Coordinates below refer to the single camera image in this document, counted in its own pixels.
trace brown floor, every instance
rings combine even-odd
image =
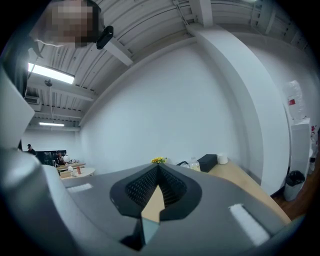
[[[291,220],[307,213],[313,200],[314,194],[320,185],[320,159],[317,158],[315,168],[311,175],[308,175],[302,189],[295,200],[287,202],[282,193],[272,196],[274,201],[282,208]]]

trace desk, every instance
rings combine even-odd
[[[282,221],[285,224],[289,224],[291,222],[289,217],[280,208],[280,206],[269,195],[267,195],[262,190],[262,188],[244,170],[242,170],[236,164],[230,161],[224,165],[217,164],[207,174],[226,179],[236,184],[244,191],[248,192],[251,196],[255,197],[256,199],[264,203],[266,206],[271,208],[282,219]],[[148,204],[143,209],[141,216],[143,218],[158,223],[159,212],[162,211],[164,208],[165,204],[162,192],[159,186],[157,186]]]
[[[81,174],[77,174],[76,177],[65,177],[65,178],[62,178],[61,180],[66,180],[66,179],[76,179],[76,178],[81,178],[81,177],[85,177],[85,176],[91,176],[91,175],[94,175],[94,172],[96,171],[95,168],[81,168]]]
[[[74,162],[74,163],[70,163],[68,164],[68,167],[71,166],[72,168],[78,167],[78,166],[85,166],[86,164],[83,162]],[[65,171],[68,170],[68,167],[65,165],[59,166],[56,168],[57,171]]]

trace gray trash bin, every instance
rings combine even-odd
[[[292,201],[296,199],[305,180],[305,176],[300,171],[290,171],[285,178],[285,187],[283,193],[285,200]]]

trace ceiling fixture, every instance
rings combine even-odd
[[[39,122],[41,126],[65,126],[63,123]]]
[[[68,84],[72,84],[75,79],[75,77],[70,74],[65,74],[65,73],[56,71],[54,69],[47,68],[44,66],[35,65],[32,63],[28,64],[28,71],[35,73],[35,74],[42,75],[42,76],[46,76],[49,78],[57,79],[57,80],[66,82]]]

